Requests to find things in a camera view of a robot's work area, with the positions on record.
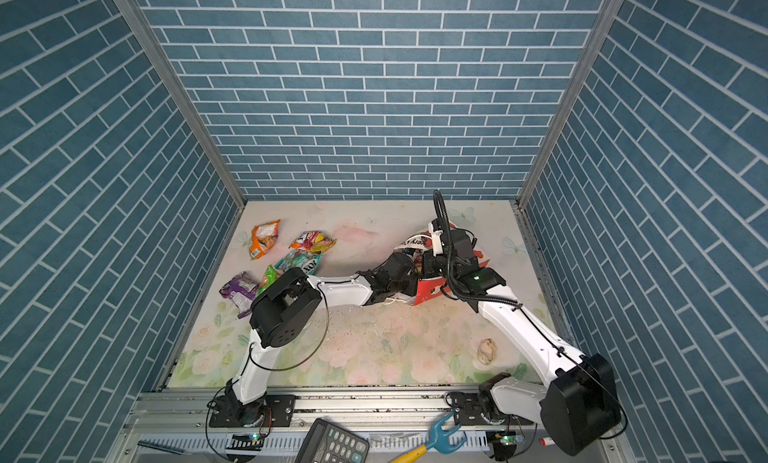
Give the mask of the orange snack packet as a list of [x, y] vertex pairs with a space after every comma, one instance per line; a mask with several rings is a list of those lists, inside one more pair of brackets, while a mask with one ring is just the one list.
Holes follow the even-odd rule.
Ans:
[[252, 260], [265, 256], [279, 237], [281, 220], [274, 220], [254, 226], [250, 233], [249, 256]]

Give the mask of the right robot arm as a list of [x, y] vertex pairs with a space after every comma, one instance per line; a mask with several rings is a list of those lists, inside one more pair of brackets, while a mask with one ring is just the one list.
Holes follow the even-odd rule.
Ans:
[[598, 439], [629, 426], [619, 401], [614, 371], [601, 355], [586, 356], [549, 329], [516, 298], [506, 281], [474, 255], [468, 231], [433, 220], [425, 268], [444, 278], [453, 298], [494, 325], [531, 364], [539, 380], [499, 373], [478, 388], [484, 418], [521, 417], [542, 427], [554, 444], [575, 456]]

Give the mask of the green snack packet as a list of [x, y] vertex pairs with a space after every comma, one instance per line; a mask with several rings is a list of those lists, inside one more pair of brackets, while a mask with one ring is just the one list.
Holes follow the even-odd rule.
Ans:
[[306, 275], [313, 275], [320, 265], [322, 256], [322, 253], [313, 253], [304, 249], [292, 249], [275, 264], [275, 269], [278, 273], [283, 274], [289, 269], [299, 268]]

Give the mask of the red white paper bag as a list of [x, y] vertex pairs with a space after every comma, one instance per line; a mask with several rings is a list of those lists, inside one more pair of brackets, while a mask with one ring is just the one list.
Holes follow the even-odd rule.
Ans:
[[378, 268], [383, 298], [419, 305], [445, 296], [475, 308], [490, 288], [503, 282], [476, 246], [474, 233], [455, 226], [409, 237]]

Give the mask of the purple snack packet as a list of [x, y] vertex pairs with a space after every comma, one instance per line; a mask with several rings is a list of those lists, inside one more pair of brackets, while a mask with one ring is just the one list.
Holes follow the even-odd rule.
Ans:
[[260, 283], [254, 280], [247, 272], [241, 272], [225, 283], [219, 294], [229, 300], [237, 309], [238, 318], [249, 316], [253, 301], [258, 296]]

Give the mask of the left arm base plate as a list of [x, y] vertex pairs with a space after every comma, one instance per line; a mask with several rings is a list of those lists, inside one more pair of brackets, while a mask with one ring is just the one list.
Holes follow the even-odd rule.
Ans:
[[213, 428], [282, 428], [291, 424], [294, 395], [265, 395], [254, 402], [241, 404], [234, 395], [216, 396], [207, 407], [208, 425]]

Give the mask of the orange Fox's candy packet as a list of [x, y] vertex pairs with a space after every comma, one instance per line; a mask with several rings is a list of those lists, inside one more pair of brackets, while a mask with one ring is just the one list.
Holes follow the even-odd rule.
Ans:
[[289, 245], [290, 249], [310, 253], [324, 253], [336, 244], [336, 240], [319, 230], [305, 231]]

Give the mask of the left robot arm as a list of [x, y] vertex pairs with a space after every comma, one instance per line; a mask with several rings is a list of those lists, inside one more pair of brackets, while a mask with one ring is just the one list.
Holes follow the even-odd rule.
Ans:
[[416, 294], [419, 275], [413, 258], [395, 252], [373, 269], [347, 277], [318, 277], [291, 268], [251, 304], [250, 333], [240, 369], [207, 404], [214, 428], [260, 425], [267, 421], [267, 383], [273, 373], [303, 363], [276, 365], [282, 348], [304, 330], [318, 308], [378, 304], [401, 293]]

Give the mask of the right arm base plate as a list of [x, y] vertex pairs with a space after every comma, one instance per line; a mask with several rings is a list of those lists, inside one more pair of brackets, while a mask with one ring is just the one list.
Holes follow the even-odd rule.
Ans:
[[444, 401], [452, 413], [453, 423], [463, 426], [518, 426], [534, 422], [514, 414], [502, 413], [485, 393], [450, 391]]

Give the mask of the green chips bag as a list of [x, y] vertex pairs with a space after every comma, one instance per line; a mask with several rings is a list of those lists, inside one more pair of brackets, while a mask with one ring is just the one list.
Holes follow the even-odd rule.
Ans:
[[257, 294], [262, 294], [269, 286], [276, 282], [279, 276], [280, 272], [273, 265], [268, 265], [264, 272]]

